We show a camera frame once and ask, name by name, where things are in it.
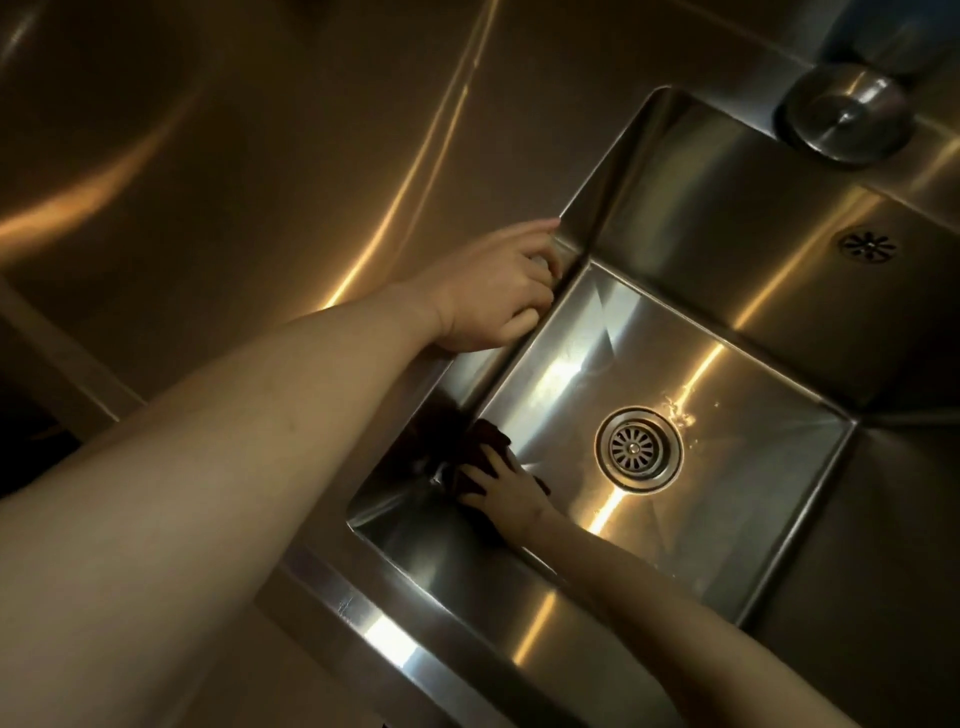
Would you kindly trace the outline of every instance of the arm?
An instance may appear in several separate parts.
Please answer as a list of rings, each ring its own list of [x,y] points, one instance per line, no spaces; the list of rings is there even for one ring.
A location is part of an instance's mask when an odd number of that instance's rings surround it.
[[[259,338],[0,503],[0,723],[163,722],[410,360],[537,323],[556,225]]]
[[[486,494],[461,501],[487,514],[510,544],[528,548],[599,605],[691,725],[853,728],[765,647],[641,559],[562,516],[512,453],[508,467],[485,450],[498,477],[464,466]]]

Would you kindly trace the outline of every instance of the drain strainer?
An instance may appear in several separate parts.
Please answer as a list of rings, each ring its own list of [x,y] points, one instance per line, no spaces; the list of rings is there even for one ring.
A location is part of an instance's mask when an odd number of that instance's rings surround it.
[[[597,435],[597,460],[622,488],[654,491],[680,469],[683,448],[676,428],[642,407],[614,412]]]
[[[834,238],[840,253],[860,263],[885,263],[900,252],[900,243],[870,228],[851,228]]]

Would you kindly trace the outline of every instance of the sink drain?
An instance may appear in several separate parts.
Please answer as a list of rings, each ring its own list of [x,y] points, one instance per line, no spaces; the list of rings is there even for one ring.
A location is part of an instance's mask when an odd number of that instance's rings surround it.
[[[614,412],[597,435],[597,460],[622,488],[654,491],[677,474],[683,456],[676,428],[656,412],[634,407]]]

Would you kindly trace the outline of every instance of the hand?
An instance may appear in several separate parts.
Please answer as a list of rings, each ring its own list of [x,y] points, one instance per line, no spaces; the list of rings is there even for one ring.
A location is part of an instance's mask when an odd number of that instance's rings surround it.
[[[511,546],[527,546],[530,534],[544,517],[559,515],[532,475],[523,470],[516,456],[507,450],[510,465],[487,445],[480,446],[496,477],[490,477],[472,465],[461,466],[461,472],[486,492],[483,496],[468,493],[460,496],[464,505],[487,515],[496,530]]]
[[[558,219],[534,220],[491,232],[407,281],[439,317],[437,343],[452,352],[477,352],[533,329],[553,303],[552,287],[562,274],[550,237],[559,225]]]

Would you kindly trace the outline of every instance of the round metal object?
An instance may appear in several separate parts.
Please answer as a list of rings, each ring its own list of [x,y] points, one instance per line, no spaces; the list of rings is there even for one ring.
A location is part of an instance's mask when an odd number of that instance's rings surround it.
[[[858,263],[886,263],[900,252],[900,243],[871,228],[850,228],[833,238],[844,257]]]
[[[787,94],[781,120],[795,144],[850,167],[890,157],[915,128],[900,84],[856,63],[804,74]]]
[[[643,407],[611,414],[596,440],[597,461],[621,488],[647,493],[669,483],[680,469],[683,446],[676,427]]]

